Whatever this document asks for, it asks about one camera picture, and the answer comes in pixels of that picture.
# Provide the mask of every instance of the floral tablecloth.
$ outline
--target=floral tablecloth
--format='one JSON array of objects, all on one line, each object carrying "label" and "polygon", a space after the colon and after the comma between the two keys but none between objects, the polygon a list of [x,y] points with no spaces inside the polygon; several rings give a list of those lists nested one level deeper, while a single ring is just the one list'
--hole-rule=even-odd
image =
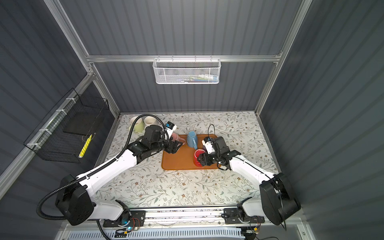
[{"label": "floral tablecloth", "polygon": [[[113,139],[107,160],[120,152],[129,133],[129,120],[135,115],[123,115]],[[258,166],[277,173],[254,112],[172,113],[157,114],[163,122],[177,125],[178,134],[195,131],[206,134],[215,125],[216,135],[222,136],[231,150],[241,152]],[[131,142],[144,132],[134,133]],[[235,204],[247,197],[258,196],[253,186],[232,171],[176,170],[161,168],[162,153],[127,169],[96,193],[105,200],[119,199],[128,207],[158,207],[180,205]]]}]

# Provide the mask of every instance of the yellow marker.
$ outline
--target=yellow marker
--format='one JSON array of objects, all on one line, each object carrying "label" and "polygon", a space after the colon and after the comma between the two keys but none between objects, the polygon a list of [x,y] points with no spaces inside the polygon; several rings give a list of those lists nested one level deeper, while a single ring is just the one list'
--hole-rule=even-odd
[{"label": "yellow marker", "polygon": [[85,151],[87,151],[88,145],[91,142],[92,134],[89,136],[87,141],[85,141],[83,149],[80,151],[79,158],[82,158],[84,156]]}]

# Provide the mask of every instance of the brown serving tray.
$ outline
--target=brown serving tray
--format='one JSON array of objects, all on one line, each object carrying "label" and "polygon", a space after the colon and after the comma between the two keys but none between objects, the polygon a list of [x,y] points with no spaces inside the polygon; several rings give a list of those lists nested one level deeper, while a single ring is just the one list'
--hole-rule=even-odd
[{"label": "brown serving tray", "polygon": [[[187,140],[187,135],[179,135],[180,137]],[[217,138],[216,135],[210,134],[210,137]],[[198,134],[197,135],[197,148],[203,149],[203,143],[201,142],[205,137],[208,137],[207,134]],[[167,152],[163,153],[163,161],[161,167],[164,170],[196,170],[196,169],[217,169],[216,164],[211,166],[197,167],[193,161],[195,159],[195,149],[188,147],[188,144],[185,143],[179,148],[177,153],[170,154]]]}]

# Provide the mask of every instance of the blue mug handle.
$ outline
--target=blue mug handle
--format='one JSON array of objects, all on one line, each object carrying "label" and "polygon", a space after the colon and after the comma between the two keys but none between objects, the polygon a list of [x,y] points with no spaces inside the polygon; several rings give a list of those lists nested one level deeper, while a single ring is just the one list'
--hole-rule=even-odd
[{"label": "blue mug handle", "polygon": [[195,148],[195,150],[197,150],[197,137],[193,137],[192,142],[193,142],[193,147]]}]

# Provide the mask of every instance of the gray wall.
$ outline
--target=gray wall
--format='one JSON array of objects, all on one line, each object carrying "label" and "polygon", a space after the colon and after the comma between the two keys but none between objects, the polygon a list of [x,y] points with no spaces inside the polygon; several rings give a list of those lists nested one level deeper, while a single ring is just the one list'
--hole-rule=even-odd
[{"label": "gray wall", "polygon": [[121,112],[254,110],[273,63],[222,63],[218,84],[157,84],[152,63],[96,63]]},{"label": "gray wall", "polygon": [[261,113],[317,240],[382,238],[383,20],[383,1],[314,1]]},{"label": "gray wall", "polygon": [[[2,173],[23,149],[23,141],[86,72],[43,1],[0,1],[0,36]],[[84,94],[100,97],[93,84]],[[113,121],[110,114],[80,164],[32,159],[0,200],[1,239],[54,238],[61,221],[39,218],[38,201],[64,176],[93,168]],[[53,203],[54,198],[44,211],[58,215]]]},{"label": "gray wall", "polygon": [[[275,55],[300,0],[61,1],[90,55]],[[273,63],[223,63],[220,83],[156,84],[150,63],[96,63],[121,112],[253,110]]]},{"label": "gray wall", "polygon": [[43,1],[0,1],[0,173],[86,71]]}]

